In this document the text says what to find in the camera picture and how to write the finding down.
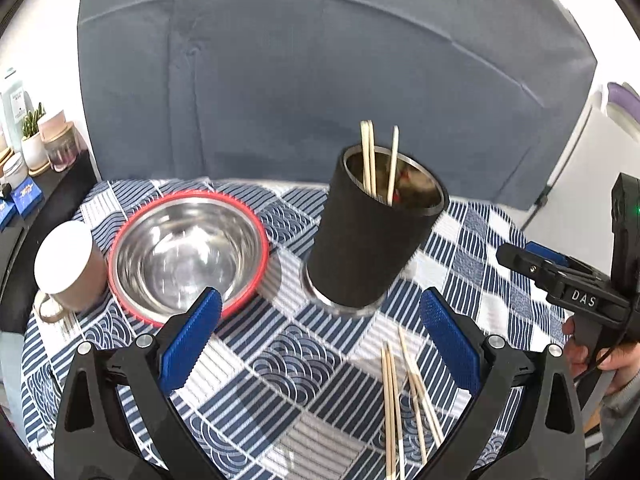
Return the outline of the person's right hand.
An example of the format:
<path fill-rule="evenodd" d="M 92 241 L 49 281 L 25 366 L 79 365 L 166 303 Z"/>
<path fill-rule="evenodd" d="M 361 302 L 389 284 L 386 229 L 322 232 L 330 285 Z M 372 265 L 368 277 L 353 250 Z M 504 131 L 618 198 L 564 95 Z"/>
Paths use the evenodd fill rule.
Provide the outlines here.
<path fill-rule="evenodd" d="M 575 323 L 571 316 L 562 325 L 562 332 L 570 339 L 564 346 L 564 356 L 570 364 L 570 370 L 574 376 L 582 374 L 588 367 L 588 349 L 585 346 L 576 344 L 574 337 Z M 608 349 L 603 349 L 599 353 L 599 368 L 604 372 L 614 370 L 615 375 L 611 385 L 606 390 L 607 394 L 619 392 L 626 387 L 639 373 L 640 368 L 639 345 L 635 342 L 625 342 L 615 347 L 608 353 Z"/>

